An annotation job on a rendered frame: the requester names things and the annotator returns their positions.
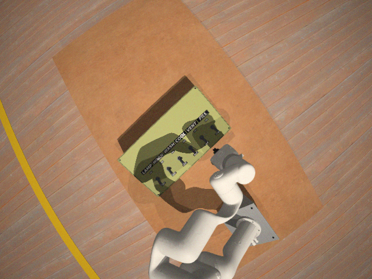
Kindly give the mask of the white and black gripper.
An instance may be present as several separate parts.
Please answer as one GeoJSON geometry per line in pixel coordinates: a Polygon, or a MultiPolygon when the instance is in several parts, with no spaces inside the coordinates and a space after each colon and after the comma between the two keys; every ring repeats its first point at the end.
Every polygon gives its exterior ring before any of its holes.
{"type": "Polygon", "coordinates": [[[220,149],[214,148],[213,151],[214,155],[211,157],[210,161],[211,164],[214,164],[219,170],[223,169],[223,160],[227,155],[232,153],[239,155],[238,152],[229,144],[225,144],[220,149]]]}

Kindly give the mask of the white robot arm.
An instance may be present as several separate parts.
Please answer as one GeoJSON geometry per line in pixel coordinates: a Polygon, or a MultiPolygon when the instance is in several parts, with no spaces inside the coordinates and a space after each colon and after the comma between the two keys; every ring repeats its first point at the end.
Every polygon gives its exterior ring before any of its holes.
{"type": "Polygon", "coordinates": [[[163,228],[157,233],[149,263],[149,279],[234,277],[250,244],[255,246],[259,242],[256,237],[259,236],[261,227],[257,221],[249,217],[242,217],[237,221],[236,230],[223,247],[223,256],[202,250],[217,225],[227,222],[238,211],[243,193],[237,182],[248,184],[255,177],[255,168],[243,156],[233,153],[227,155],[223,160],[223,169],[213,173],[209,179],[224,202],[217,214],[197,209],[181,231],[163,228]],[[169,263],[170,258],[182,262],[180,267],[169,263]]]}

